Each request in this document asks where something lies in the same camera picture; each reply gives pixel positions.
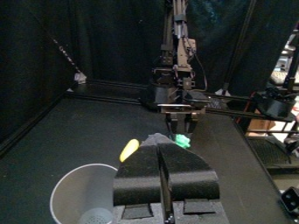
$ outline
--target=yellow block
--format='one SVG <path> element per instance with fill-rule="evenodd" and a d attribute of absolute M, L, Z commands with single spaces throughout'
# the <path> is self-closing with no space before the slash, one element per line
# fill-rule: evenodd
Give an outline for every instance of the yellow block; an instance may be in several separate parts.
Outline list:
<path fill-rule="evenodd" d="M 123 149 L 120 156 L 119 156 L 119 160 L 123 163 L 127 158 L 133 154 L 133 152 L 137 150 L 139 148 L 139 142 L 136 139 L 132 139 L 127 145 L 125 148 Z"/>

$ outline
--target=cable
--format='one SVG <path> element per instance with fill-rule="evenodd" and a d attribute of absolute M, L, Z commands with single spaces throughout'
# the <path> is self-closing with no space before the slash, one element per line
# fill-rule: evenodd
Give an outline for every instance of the cable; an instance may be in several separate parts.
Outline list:
<path fill-rule="evenodd" d="M 76 63 L 72 61 L 70 56 L 68 55 L 66 51 L 64 50 L 61 44 L 58 43 L 58 41 L 53 38 L 52 34 L 49 33 L 49 31 L 46 30 L 46 28 L 42 25 L 42 22 L 40 21 L 40 19 L 34 16 L 33 11 L 30 9 L 30 7 L 26 5 L 26 3 L 24 1 L 21 1 L 24 8 L 28 10 L 28 12 L 32 14 L 32 17 L 34 18 L 34 20 L 37 21 L 41 29 L 44 30 L 48 38 L 52 40 L 53 44 L 58 47 L 60 52 L 64 55 L 65 60 L 70 63 L 70 65 L 73 66 L 74 70 L 77 71 L 78 74 L 82 74 L 82 72 L 80 71 Z"/>
<path fill-rule="evenodd" d="M 184 36 L 184 34 L 183 34 L 183 37 L 187 39 L 187 43 L 188 43 L 188 45 L 189 45 L 191 53 L 192 53 L 192 56 L 191 56 L 191 58 L 188 59 L 188 62 L 189 62 L 189 61 L 192 60 L 192 58 L 195 57 L 195 59 L 196 59 L 199 65 L 200 65 L 200 70 L 201 70 L 201 73 L 203 73 L 204 89 L 196 89 L 196 91 L 205 92 L 207 89 L 208 89 L 208 82 L 207 82 L 207 74 L 205 74 L 205 71 L 204 71 L 204 67 L 203 67 L 203 65 L 201 65 L 201 61 L 200 61 L 200 59 L 199 59 L 199 57 L 197 57 L 196 50 L 192 48 L 192 44 L 191 44 L 191 41 L 189 41 L 188 36 Z"/>

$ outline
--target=green object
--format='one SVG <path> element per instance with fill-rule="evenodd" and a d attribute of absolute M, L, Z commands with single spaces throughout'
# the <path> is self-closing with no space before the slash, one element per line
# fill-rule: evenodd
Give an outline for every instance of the green object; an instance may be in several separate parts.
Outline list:
<path fill-rule="evenodd" d="M 184 149 L 189 148 L 191 139 L 184 135 L 176 135 L 175 143 L 181 146 Z"/>

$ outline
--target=black backdrop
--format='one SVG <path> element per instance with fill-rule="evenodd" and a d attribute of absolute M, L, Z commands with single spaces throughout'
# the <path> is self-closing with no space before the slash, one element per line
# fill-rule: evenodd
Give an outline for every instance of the black backdrop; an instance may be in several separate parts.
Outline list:
<path fill-rule="evenodd" d="M 189 38 L 208 77 L 221 88 L 249 1 L 189 0 Z M 263 89 L 299 18 L 297 0 L 257 0 L 228 91 Z M 0 3 L 0 141 L 62 94 L 74 69 L 89 79 L 145 84 L 160 55 L 164 0 L 4 0 Z M 201 87 L 201 70 L 196 81 Z"/>

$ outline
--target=black enclosure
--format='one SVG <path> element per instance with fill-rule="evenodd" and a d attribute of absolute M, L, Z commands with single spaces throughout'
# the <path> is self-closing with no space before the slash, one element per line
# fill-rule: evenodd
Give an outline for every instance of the black enclosure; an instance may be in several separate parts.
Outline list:
<path fill-rule="evenodd" d="M 189 1 L 189 37 L 196 39 L 209 92 L 223 86 L 237 43 L 228 91 L 249 95 L 264 88 L 297 8 L 296 0 Z M 76 71 L 53 40 L 89 79 L 147 84 L 160 55 L 163 0 L 4 0 L 0 18 L 0 141 L 72 84 Z M 192 64 L 201 87 L 201 70 Z"/>

